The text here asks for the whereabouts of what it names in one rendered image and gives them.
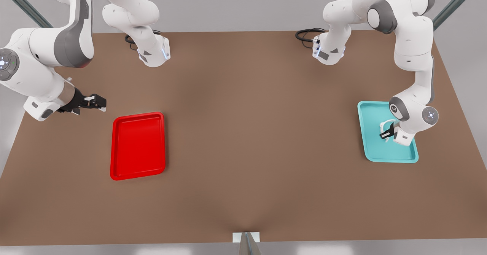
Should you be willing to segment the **silver frame post with foot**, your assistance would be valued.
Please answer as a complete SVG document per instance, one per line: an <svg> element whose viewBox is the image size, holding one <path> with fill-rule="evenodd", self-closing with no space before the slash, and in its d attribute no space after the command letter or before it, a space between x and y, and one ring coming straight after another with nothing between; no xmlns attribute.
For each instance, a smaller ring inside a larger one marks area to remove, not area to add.
<svg viewBox="0 0 487 255"><path fill-rule="evenodd" d="M257 245L260 242L260 232L234 232L232 241L239 244L239 255L262 255Z"/></svg>

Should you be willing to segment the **red rectangular tray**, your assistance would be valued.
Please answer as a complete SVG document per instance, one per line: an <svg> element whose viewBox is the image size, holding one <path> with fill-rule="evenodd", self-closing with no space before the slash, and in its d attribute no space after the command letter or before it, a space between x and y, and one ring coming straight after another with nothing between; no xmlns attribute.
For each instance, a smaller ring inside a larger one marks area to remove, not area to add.
<svg viewBox="0 0 487 255"><path fill-rule="evenodd" d="M113 180L161 174L166 168L165 118L161 112L121 116L111 139Z"/></svg>

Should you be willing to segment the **white drainage pipe clamp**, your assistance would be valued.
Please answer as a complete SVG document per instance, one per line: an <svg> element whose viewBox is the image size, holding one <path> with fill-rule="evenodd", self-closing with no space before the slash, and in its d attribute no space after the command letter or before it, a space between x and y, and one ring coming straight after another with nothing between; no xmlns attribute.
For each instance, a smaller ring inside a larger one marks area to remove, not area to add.
<svg viewBox="0 0 487 255"><path fill-rule="evenodd" d="M397 120L395 119L390 119L390 120L386 120L382 123L380 123L379 127L380 127L380 132L384 132L386 129L388 129L390 127L390 124L395 124L397 122Z"/></svg>

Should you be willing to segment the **teal rectangular tray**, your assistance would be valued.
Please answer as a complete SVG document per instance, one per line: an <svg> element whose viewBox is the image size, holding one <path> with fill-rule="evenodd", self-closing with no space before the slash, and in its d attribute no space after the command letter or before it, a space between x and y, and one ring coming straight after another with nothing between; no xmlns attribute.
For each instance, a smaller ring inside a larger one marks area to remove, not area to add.
<svg viewBox="0 0 487 255"><path fill-rule="evenodd" d="M358 116L363 140L364 153L368 160L376 163L417 163L419 153L415 140L406 147L388 142L380 137L380 123L395 119L388 109L387 101L360 101Z"/></svg>

